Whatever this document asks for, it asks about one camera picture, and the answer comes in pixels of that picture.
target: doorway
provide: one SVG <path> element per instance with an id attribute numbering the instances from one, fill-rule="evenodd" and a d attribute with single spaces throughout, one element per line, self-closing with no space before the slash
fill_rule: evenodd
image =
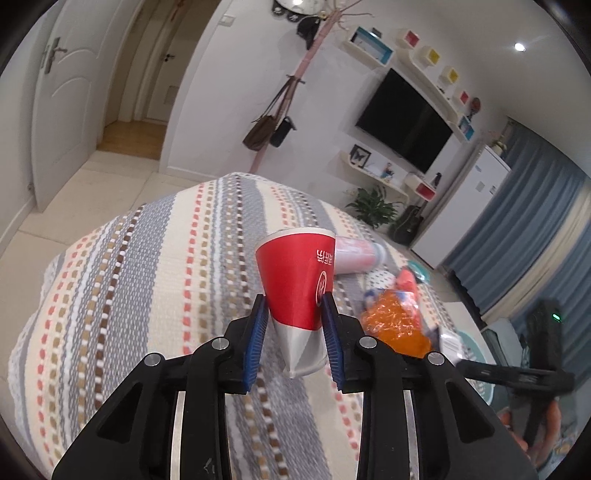
<path id="1" fill-rule="evenodd" d="M 98 150 L 159 160 L 174 101 L 219 0 L 145 0 L 122 48 Z"/>

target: cup rim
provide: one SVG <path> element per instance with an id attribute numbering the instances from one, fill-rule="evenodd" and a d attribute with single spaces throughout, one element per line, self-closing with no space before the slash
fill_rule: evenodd
<path id="1" fill-rule="evenodd" d="M 277 238 L 281 238 L 282 236 L 288 235 L 297 235 L 299 233 L 316 233 L 317 235 L 324 235 L 329 236 L 331 238 L 336 239 L 336 233 L 326 228 L 320 228 L 316 226 L 302 226 L 296 228 L 286 228 L 283 230 L 279 230 L 277 232 L 271 233 L 263 238 L 258 244 L 256 245 L 255 252 L 260 249 L 266 243 L 269 243 L 271 240 L 275 240 Z"/>

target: wall clock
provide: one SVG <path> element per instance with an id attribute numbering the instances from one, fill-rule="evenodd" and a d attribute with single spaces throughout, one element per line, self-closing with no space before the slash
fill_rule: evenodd
<path id="1" fill-rule="evenodd" d="M 299 22 L 310 15 L 318 15 L 325 0 L 273 0 L 273 14 L 280 17 L 287 13 L 290 22 Z"/>

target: logo on cup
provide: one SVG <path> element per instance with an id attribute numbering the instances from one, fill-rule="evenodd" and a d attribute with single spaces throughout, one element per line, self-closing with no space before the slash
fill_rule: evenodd
<path id="1" fill-rule="evenodd" d="M 320 300 L 322 299 L 322 295 L 326 291 L 326 272 L 323 270 L 320 273 L 320 278 L 318 279 L 318 285 L 316 286 L 316 304 L 320 306 Z"/>

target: beige curtain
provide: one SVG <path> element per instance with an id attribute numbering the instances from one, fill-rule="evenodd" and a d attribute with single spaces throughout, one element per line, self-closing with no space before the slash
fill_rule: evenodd
<path id="1" fill-rule="evenodd" d="M 519 313 L 546 286 L 576 245 L 591 218 L 591 179 L 587 179 L 564 223 L 527 273 L 482 319 L 493 323 Z"/>

